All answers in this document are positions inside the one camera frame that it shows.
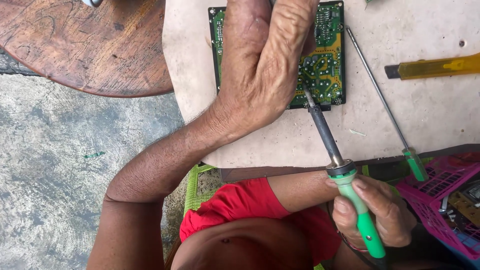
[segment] green screwdriver handle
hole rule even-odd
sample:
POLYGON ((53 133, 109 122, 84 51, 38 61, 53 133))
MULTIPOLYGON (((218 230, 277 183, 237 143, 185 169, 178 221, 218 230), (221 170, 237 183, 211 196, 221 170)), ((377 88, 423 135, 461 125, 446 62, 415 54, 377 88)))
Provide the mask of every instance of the green screwdriver handle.
POLYGON ((409 147, 402 150, 403 155, 407 159, 408 165, 412 169, 413 175, 418 181, 427 181, 429 179, 425 167, 421 159, 417 156, 414 148, 409 147))
POLYGON ((347 197, 355 206, 358 213, 357 227, 367 246, 368 252, 374 258, 383 258, 385 257, 385 249, 370 217, 368 207, 352 187, 352 180, 355 178, 356 173, 357 170, 355 169, 343 175, 329 177, 335 181, 340 194, 347 197))

